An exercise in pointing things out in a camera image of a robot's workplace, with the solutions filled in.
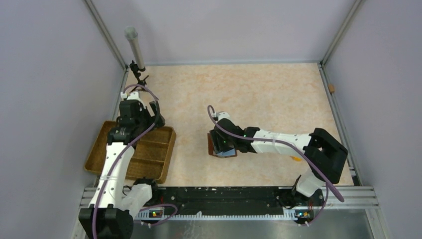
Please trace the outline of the woven straw divided tray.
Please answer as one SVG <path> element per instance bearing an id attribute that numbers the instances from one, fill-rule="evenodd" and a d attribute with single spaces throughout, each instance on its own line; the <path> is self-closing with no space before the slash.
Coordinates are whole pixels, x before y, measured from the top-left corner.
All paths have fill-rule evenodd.
<path id="1" fill-rule="evenodd" d="M 106 158 L 107 133 L 116 126 L 114 121 L 105 121 L 88 156 L 84 169 L 101 175 Z M 160 127 L 143 136 L 126 173 L 127 180 L 140 178 L 154 179 L 158 184 L 166 181 L 168 169 L 176 141 L 176 132 L 170 126 Z"/>

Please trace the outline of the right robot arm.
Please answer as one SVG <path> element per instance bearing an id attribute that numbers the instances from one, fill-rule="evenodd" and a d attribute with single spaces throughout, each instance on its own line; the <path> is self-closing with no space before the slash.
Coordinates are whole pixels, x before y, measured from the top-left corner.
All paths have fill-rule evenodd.
<path id="1" fill-rule="evenodd" d="M 293 201 L 305 205 L 316 190 L 325 186 L 340 202 L 344 202 L 335 185 L 340 181 L 349 151 L 325 129 L 315 128 L 305 134 L 285 134 L 252 126 L 241 128 L 231 121 L 228 113 L 217 113 L 212 106 L 208 106 L 208 115 L 214 124 L 210 136 L 216 154 L 235 150 L 303 159 L 309 170 L 300 175 L 293 186 Z"/>

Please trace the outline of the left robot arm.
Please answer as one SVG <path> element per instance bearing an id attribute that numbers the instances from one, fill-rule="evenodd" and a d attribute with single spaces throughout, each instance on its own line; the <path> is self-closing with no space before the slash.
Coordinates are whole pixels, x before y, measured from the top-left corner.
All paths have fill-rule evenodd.
<path id="1" fill-rule="evenodd" d="M 157 100 L 149 103 L 151 115 L 141 100 L 123 100 L 115 126 L 107 133 L 106 156 L 101 176 L 89 205 L 82 208 L 78 219 L 90 239 L 128 239 L 134 218 L 144 204 L 159 201 L 158 190 L 140 184 L 125 197 L 124 181 L 129 163 L 141 137 L 165 124 Z"/>

